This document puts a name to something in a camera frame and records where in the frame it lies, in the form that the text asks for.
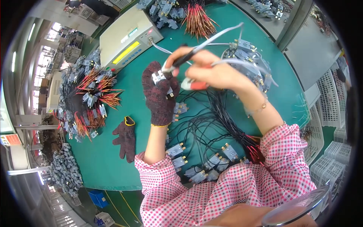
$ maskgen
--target green workbench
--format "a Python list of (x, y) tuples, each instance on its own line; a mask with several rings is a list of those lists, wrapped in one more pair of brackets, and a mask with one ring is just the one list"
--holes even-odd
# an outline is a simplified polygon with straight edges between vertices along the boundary
[[(279, 85), (278, 88), (273, 85), (271, 86), (267, 93), (269, 101), (275, 106), (287, 124), (296, 123), (300, 126), (307, 124), (310, 120), (310, 114), (299, 81), (284, 55), (265, 33), (253, 21), (247, 18), (243, 12), (231, 4), (208, 5), (206, 6), (206, 13), (220, 25), (220, 27), (217, 27), (217, 31), (235, 26), (240, 22), (245, 23), (242, 38), (251, 41), (263, 58), (270, 62), (273, 78)], [(164, 40), (159, 42), (158, 45), (170, 51), (174, 51), (183, 43), (187, 43), (189, 46), (198, 45), (195, 38), (184, 35), (184, 30), (185, 25), (177, 30), (172, 30), (168, 27), (161, 29), (160, 32), (164, 36)], [(239, 32), (239, 29), (230, 31), (215, 42), (233, 42), (234, 39), (238, 38)], [(217, 56), (220, 56), (226, 48), (227, 46), (207, 47), (208, 50)], [(145, 106), (141, 75), (150, 62), (158, 61), (163, 64), (167, 57), (168, 54), (151, 47), (129, 63), (119, 72), (118, 82), (114, 86), (115, 89), (125, 90), (121, 94), (122, 106), (117, 107), (118, 111), (111, 108), (107, 109), (106, 127), (98, 130), (99, 135), (93, 139), (93, 142), (90, 142), (88, 138), (85, 138), (82, 143), (77, 143), (75, 140), (70, 141), (85, 187), (102, 190), (141, 189), (137, 169), (133, 163), (129, 164), (126, 162), (126, 159), (122, 160), (119, 158), (119, 146), (112, 145), (112, 140), (116, 136), (112, 135), (111, 132), (123, 120), (124, 116), (130, 115), (136, 122), (136, 153), (138, 154), (145, 150), (150, 131), (150, 111)], [(179, 81), (183, 79), (184, 71), (187, 68), (188, 65), (186, 64), (181, 67), (181, 73), (178, 76)], [(247, 118), (240, 101), (232, 95), (229, 97), (227, 110), (239, 128), (250, 135), (259, 135), (260, 133), (253, 119)], [(204, 108), (190, 99), (186, 103), (190, 109), (181, 115), (180, 118), (192, 116)], [(172, 123), (170, 129), (173, 129), (181, 122)], [(207, 130), (206, 134), (209, 138), (218, 136), (213, 130)], [(190, 145), (191, 139), (189, 138), (187, 141), (177, 141), (174, 139), (170, 145), (179, 142), (184, 142), (186, 146), (185, 152), (189, 152), (188, 145)], [(213, 147), (221, 147), (226, 142), (230, 143), (231, 141), (221, 140)], [(243, 157), (243, 150), (239, 151), (239, 154)], [(201, 163), (198, 151), (194, 150), (190, 151), (187, 160), (188, 163), (183, 167), (182, 173), (190, 166)]]

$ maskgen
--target blue box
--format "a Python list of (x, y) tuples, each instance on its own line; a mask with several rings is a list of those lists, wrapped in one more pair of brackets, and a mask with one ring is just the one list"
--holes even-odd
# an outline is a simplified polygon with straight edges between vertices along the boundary
[(96, 206), (99, 206), (100, 208), (104, 208), (109, 203), (107, 202), (105, 196), (103, 195), (103, 192), (98, 190), (93, 190), (88, 192), (89, 196), (91, 197), (91, 200), (93, 204)]

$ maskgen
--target pink checkered shirt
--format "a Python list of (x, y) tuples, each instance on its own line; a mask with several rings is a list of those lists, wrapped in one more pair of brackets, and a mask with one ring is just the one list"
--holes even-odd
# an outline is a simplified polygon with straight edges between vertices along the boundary
[(236, 164), (225, 170), (218, 181), (187, 189), (169, 157), (148, 165), (144, 152), (136, 155), (142, 193), (140, 213), (144, 226), (196, 226), (217, 217), (238, 200), (253, 206), (277, 207), (316, 189), (304, 162), (298, 125), (283, 125), (261, 140), (265, 167)]

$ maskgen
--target tester machine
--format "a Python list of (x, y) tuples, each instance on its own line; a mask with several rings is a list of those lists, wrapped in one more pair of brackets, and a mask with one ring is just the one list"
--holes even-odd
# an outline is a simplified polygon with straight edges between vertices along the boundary
[(101, 67), (106, 70), (114, 68), (118, 73), (152, 46), (149, 37), (153, 38), (154, 43), (164, 38), (149, 16), (135, 5), (100, 36)]

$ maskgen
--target woman's right hand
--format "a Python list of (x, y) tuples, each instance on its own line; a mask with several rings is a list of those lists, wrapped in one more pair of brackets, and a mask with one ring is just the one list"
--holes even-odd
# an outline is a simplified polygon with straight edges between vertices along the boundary
[[(170, 68), (173, 62), (181, 56), (188, 54), (192, 47), (180, 47), (175, 50), (167, 59), (165, 68)], [(222, 89), (240, 89), (243, 84), (252, 84), (252, 82), (243, 74), (232, 68), (228, 64), (217, 64), (213, 67), (210, 65), (221, 60), (216, 55), (207, 50), (197, 52), (191, 58), (194, 64), (185, 72), (185, 76), (197, 81), (206, 82), (209, 86)], [(179, 68), (175, 69), (172, 74), (176, 77)]]

